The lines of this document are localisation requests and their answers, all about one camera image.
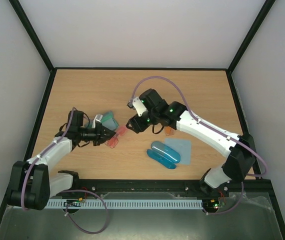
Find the red sunglasses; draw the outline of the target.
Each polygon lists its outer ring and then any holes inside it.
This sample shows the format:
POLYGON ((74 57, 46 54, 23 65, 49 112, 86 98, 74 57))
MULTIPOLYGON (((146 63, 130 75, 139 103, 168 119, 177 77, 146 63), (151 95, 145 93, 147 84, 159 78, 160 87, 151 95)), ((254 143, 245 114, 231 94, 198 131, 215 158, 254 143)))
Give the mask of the red sunglasses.
POLYGON ((119 126, 116 130, 115 130, 115 135, 109 139, 105 145, 108 146, 109 148, 113 149, 116 147, 116 145, 119 143, 119 137, 122 137, 123 135, 126 134, 127 132, 127 127, 125 125, 119 126))

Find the green glasses case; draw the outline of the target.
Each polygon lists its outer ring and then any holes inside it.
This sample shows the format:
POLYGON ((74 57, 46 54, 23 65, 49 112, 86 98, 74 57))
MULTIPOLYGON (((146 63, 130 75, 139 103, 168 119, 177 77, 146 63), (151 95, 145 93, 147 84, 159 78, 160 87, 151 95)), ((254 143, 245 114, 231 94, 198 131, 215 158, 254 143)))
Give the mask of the green glasses case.
POLYGON ((110 110, 102 115, 101 123, 104 127, 114 131, 119 127, 118 122, 114 118, 114 113, 110 110))

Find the blue transparent glasses case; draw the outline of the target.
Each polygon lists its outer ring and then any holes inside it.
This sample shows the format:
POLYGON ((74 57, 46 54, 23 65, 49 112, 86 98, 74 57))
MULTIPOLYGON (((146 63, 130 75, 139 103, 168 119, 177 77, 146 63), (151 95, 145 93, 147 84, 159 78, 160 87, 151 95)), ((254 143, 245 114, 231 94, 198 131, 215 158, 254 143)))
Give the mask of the blue transparent glasses case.
POLYGON ((152 142, 146 154, 169 170, 174 170, 181 161, 181 155, 176 150, 160 141, 152 142))

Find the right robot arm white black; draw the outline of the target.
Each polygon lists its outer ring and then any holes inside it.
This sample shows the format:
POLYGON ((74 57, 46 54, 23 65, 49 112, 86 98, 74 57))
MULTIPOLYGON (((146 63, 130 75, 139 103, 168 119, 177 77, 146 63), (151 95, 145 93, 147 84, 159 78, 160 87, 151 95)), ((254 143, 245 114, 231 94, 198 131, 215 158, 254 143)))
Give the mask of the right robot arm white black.
POLYGON ((201 140, 226 158, 225 163, 208 169, 201 177, 199 189, 206 196, 213 195, 228 181, 242 182, 255 163, 250 148, 254 140, 249 133, 238 135, 226 131, 189 111, 180 102, 168 104, 155 89, 150 88, 130 99, 127 106, 136 111, 126 124, 133 132, 139 134, 149 126, 160 124, 201 140))

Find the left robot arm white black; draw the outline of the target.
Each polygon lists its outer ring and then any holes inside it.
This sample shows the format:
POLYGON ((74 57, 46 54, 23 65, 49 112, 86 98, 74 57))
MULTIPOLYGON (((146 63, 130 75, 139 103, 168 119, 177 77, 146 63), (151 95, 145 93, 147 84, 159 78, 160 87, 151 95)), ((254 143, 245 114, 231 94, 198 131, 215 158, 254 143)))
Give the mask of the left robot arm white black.
POLYGON ((26 161, 14 163, 6 191, 8 205, 42 210, 51 197, 75 187, 79 179, 77 172, 61 170, 50 177, 53 167, 75 148, 88 144, 99 146, 116 134, 103 126, 101 114, 95 116, 91 127, 84 126, 85 117, 83 111, 72 108, 67 123, 59 128, 45 149, 26 161))

